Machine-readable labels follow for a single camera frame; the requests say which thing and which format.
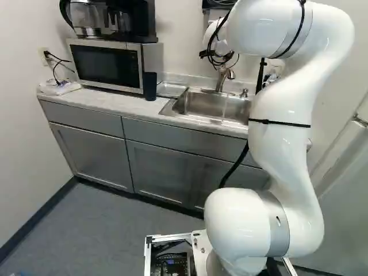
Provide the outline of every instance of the refrigerator door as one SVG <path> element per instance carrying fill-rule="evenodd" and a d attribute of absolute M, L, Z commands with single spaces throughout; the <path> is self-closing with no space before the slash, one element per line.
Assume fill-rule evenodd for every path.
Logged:
<path fill-rule="evenodd" d="M 341 131 L 319 165 L 311 172 L 310 178 L 317 196 L 320 196 L 331 184 L 331 181 L 325 179 L 328 177 L 327 174 L 344 155 L 349 153 L 349 149 L 357 144 L 357 140 L 366 135 L 366 132 L 366 126 L 356 120 L 350 121 Z"/>
<path fill-rule="evenodd" d="M 324 240 L 314 254 L 293 263 L 339 275 L 367 275 L 368 129 L 350 122 L 329 154 L 329 166 L 321 165 L 328 172 L 316 188 Z"/>
<path fill-rule="evenodd" d="M 365 96 L 358 110 L 356 111 L 358 118 L 368 123 L 368 94 Z"/>

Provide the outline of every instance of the kitchen sink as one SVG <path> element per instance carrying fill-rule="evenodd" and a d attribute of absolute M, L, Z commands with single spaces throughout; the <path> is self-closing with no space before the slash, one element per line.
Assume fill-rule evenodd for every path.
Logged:
<path fill-rule="evenodd" d="M 171 99 L 159 114 L 247 129 L 250 107 L 251 101 L 237 94 L 190 87 L 178 99 Z"/>

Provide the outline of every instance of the coffee maker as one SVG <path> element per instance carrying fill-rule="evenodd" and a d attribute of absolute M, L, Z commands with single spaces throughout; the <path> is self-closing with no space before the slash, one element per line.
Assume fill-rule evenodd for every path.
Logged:
<path fill-rule="evenodd" d="M 155 0 L 60 0 L 78 38 L 156 43 Z"/>

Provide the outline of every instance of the countertop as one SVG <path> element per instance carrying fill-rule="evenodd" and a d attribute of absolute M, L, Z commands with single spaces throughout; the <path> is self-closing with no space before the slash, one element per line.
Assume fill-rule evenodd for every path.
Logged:
<path fill-rule="evenodd" d="M 188 119 L 159 115 L 161 109 L 170 99 L 157 97 L 156 101 L 148 102 L 144 98 L 134 94 L 117 94 L 100 90 L 82 88 L 61 95 L 50 96 L 41 92 L 37 93 L 38 99 L 49 102 L 85 108 L 98 112 L 105 112 L 126 118 L 134 118 L 149 122 L 172 125 L 197 131 L 205 131 L 232 137 L 246 139 L 248 131 L 244 128 L 231 128 L 228 126 L 214 125 L 206 122 L 190 121 Z"/>

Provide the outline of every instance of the microwave door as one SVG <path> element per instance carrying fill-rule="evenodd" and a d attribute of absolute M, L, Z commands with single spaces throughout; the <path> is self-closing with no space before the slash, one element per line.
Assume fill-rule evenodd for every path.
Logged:
<path fill-rule="evenodd" d="M 143 89 L 140 51 L 85 45 L 70 48 L 82 84 L 128 92 Z"/>

